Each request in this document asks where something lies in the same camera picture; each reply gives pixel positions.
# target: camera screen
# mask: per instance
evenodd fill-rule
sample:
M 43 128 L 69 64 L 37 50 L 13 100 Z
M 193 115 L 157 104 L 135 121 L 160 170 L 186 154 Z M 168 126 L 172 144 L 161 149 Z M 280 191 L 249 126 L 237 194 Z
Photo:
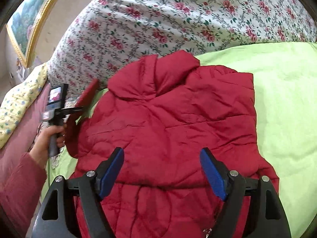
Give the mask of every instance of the camera screen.
M 55 89 L 52 89 L 50 92 L 49 103 L 58 101 L 58 100 L 60 100 L 60 98 L 61 98 L 61 87 L 57 87 Z

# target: landscape painting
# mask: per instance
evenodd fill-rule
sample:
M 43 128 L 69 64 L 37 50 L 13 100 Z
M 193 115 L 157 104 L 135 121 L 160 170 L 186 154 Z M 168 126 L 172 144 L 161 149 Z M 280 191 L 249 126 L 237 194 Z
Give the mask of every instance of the landscape painting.
M 10 40 L 24 67 L 30 66 L 39 32 L 56 0 L 24 0 L 7 24 Z

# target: metal screw head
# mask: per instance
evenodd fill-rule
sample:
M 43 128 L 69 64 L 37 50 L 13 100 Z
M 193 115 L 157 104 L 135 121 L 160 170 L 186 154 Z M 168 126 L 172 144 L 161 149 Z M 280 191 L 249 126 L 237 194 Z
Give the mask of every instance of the metal screw head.
M 88 171 L 88 172 L 86 173 L 86 175 L 87 175 L 88 177 L 92 177 L 92 176 L 95 175 L 95 171 L 90 170 L 90 171 Z
M 62 181 L 63 180 L 63 177 L 62 176 L 57 176 L 56 178 L 55 178 L 55 181 L 56 182 L 60 182 L 60 181 Z
M 231 170 L 231 171 L 230 171 L 230 175 L 231 175 L 231 176 L 238 176 L 239 173 L 238 173 L 238 171 L 236 171 L 236 170 Z
M 263 181 L 269 181 L 270 178 L 268 178 L 267 176 L 262 176 L 262 180 L 263 180 Z

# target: floral bedsheet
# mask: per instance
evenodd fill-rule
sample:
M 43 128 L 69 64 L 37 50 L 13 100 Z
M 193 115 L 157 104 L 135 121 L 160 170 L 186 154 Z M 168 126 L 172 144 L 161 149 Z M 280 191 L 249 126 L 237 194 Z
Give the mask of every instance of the floral bedsheet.
M 143 55 L 193 55 L 265 42 L 315 42 L 316 23 L 298 0 L 93 0 L 48 63 L 69 96 L 107 80 Z

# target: pillow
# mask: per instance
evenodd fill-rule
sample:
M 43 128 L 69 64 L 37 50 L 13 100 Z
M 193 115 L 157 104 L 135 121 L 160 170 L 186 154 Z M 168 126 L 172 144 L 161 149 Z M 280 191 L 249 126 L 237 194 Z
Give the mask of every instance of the pillow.
M 15 131 L 0 149 L 0 190 L 18 165 L 20 157 L 28 151 L 37 134 L 47 104 L 50 85 L 46 84 L 32 105 L 26 110 Z
M 25 111 L 41 92 L 47 78 L 46 63 L 34 68 L 21 84 L 12 88 L 0 106 L 0 149 L 19 124 Z

